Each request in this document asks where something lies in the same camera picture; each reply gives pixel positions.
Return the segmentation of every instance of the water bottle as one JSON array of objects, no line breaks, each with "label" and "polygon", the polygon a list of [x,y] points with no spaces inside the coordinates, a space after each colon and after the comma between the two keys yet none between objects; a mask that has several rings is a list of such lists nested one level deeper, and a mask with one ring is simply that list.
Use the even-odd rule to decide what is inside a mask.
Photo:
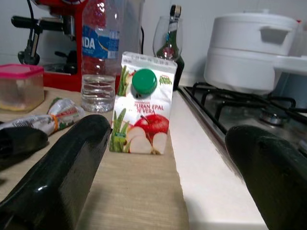
[{"label": "water bottle", "polygon": [[115,0],[89,0],[83,10],[81,98],[86,111],[113,109],[120,16]]}]

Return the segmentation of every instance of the wine glass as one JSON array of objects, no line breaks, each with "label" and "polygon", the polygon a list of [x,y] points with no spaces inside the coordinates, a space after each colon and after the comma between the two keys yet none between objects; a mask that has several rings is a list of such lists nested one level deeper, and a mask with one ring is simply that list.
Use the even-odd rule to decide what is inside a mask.
[{"label": "wine glass", "polygon": [[176,61],[182,51],[182,19],[162,16],[153,38],[155,57]]}]

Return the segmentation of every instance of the red apple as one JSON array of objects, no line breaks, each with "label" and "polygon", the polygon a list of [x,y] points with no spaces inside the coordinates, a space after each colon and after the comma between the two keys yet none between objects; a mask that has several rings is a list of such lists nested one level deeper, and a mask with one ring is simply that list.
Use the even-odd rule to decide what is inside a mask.
[{"label": "red apple", "polygon": [[167,133],[168,131],[168,119],[159,114],[151,114],[142,116],[135,124],[135,127],[141,127],[144,129],[146,135],[149,136],[152,142],[156,133]]}]

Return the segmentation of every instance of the pink lid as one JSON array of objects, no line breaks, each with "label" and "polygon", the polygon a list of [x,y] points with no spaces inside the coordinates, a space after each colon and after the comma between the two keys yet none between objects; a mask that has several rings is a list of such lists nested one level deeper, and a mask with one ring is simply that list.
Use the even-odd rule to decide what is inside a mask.
[{"label": "pink lid", "polygon": [[26,79],[43,71],[44,69],[41,66],[22,64],[0,65],[0,78]]}]

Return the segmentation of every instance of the wine bottle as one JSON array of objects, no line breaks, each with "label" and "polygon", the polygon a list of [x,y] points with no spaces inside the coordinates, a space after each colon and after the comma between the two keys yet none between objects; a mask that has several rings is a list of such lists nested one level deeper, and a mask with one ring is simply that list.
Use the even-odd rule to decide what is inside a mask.
[{"label": "wine bottle", "polygon": [[173,59],[177,63],[177,70],[175,73],[175,80],[173,90],[177,90],[180,77],[184,68],[184,61],[179,54],[177,46],[177,28],[178,21],[181,15],[181,6],[172,5],[170,10],[170,21],[168,26],[168,33],[166,35],[165,44],[157,51],[157,57],[164,57],[165,59]]}]

